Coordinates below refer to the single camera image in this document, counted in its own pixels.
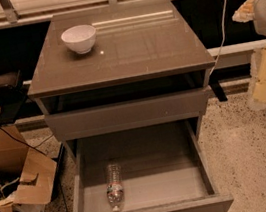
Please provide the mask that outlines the clear plastic water bottle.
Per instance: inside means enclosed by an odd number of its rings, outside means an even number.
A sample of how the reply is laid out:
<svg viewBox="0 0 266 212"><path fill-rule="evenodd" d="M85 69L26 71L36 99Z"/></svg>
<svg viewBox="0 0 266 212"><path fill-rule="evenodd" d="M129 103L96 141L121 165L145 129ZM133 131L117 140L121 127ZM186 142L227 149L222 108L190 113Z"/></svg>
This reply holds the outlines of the clear plastic water bottle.
<svg viewBox="0 0 266 212"><path fill-rule="evenodd" d="M112 212L120 212L124 204L124 188L121 177L121 166L118 163L110 163L106 168L108 202Z"/></svg>

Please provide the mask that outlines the closed grey upper drawer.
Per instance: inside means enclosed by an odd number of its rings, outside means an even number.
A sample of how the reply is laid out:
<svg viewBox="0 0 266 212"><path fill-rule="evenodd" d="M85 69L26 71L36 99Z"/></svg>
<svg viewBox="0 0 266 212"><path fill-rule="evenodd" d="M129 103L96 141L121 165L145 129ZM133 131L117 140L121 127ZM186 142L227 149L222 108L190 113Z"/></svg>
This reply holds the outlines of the closed grey upper drawer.
<svg viewBox="0 0 266 212"><path fill-rule="evenodd" d="M207 92L195 91L45 116L56 139L66 141L174 122L205 113Z"/></svg>

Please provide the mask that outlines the grey drawer cabinet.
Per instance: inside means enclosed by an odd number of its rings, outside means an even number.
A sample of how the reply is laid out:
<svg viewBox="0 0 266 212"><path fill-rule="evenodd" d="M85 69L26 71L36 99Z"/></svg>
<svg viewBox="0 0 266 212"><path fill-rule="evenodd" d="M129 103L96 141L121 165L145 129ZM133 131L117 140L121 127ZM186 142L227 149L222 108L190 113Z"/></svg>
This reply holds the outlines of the grey drawer cabinet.
<svg viewBox="0 0 266 212"><path fill-rule="evenodd" d="M88 53L70 51L63 32L96 28ZM207 90L215 60L170 0L122 2L56 15L28 94L44 116ZM195 132L203 115L186 119Z"/></svg>

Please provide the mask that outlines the open grey middle drawer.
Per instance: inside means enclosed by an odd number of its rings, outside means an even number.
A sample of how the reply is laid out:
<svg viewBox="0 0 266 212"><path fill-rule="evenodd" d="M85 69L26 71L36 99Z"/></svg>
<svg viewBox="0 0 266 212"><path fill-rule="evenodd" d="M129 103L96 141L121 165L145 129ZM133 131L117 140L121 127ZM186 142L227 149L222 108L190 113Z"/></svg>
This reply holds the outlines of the open grey middle drawer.
<svg viewBox="0 0 266 212"><path fill-rule="evenodd" d="M232 196L213 186L187 119L77 144L73 212L113 212L106 190L111 163L121 165L120 212L228 212L232 205Z"/></svg>

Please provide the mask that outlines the white ceramic bowl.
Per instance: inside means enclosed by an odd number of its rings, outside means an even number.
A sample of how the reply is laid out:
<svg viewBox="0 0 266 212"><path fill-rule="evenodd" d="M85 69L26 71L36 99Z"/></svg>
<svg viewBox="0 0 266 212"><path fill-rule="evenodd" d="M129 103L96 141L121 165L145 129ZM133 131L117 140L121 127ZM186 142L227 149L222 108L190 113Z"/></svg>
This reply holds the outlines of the white ceramic bowl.
<svg viewBox="0 0 266 212"><path fill-rule="evenodd" d="M96 28L91 25L77 25L65 30L61 40L74 53L88 53L96 41Z"/></svg>

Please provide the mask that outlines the open cardboard box left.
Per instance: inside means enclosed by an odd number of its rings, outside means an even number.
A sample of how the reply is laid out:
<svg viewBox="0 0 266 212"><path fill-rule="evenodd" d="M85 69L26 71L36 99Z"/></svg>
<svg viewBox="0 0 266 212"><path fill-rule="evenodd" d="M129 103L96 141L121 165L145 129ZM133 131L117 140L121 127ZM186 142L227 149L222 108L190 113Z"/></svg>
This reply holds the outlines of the open cardboard box left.
<svg viewBox="0 0 266 212"><path fill-rule="evenodd" d="M56 162L28 146L18 129L0 128L0 212L44 212L51 202Z"/></svg>

